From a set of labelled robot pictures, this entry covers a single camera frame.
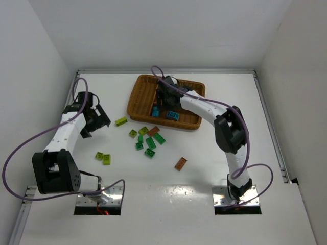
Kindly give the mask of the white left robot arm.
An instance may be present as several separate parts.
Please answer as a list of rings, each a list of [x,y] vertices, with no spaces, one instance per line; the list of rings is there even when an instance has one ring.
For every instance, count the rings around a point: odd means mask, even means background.
[[[91,133],[110,125],[110,119],[91,92],[79,92],[72,104],[63,111],[59,127],[42,152],[35,153],[32,165],[38,191],[41,194],[91,193],[97,195],[101,177],[80,171],[73,159],[77,139],[90,138]]]

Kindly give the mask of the cyan long lego brick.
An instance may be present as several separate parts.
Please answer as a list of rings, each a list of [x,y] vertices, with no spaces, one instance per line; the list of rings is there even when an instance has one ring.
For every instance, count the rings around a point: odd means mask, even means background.
[[[151,116],[156,118],[160,116],[160,109],[157,106],[153,107]]]

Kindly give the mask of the cyan patterned round lego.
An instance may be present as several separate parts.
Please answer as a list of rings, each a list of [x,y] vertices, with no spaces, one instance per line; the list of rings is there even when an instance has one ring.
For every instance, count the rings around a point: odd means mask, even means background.
[[[174,121],[178,121],[179,120],[179,114],[177,112],[174,111],[168,111],[166,114],[166,118],[169,120],[174,120]]]

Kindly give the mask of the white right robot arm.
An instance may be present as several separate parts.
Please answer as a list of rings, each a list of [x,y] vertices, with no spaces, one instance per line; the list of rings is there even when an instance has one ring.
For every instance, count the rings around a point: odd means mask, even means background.
[[[161,77],[157,83],[158,107],[190,111],[214,127],[216,144],[227,159],[229,194],[239,201],[252,186],[246,169],[249,160],[248,131],[240,109],[211,102],[189,86],[182,86],[172,76]]]

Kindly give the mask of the green lego plate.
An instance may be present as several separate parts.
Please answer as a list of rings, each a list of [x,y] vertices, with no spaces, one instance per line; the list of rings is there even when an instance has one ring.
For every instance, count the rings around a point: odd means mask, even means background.
[[[159,134],[159,133],[156,133],[153,138],[160,144],[164,144],[166,142],[166,140]]]

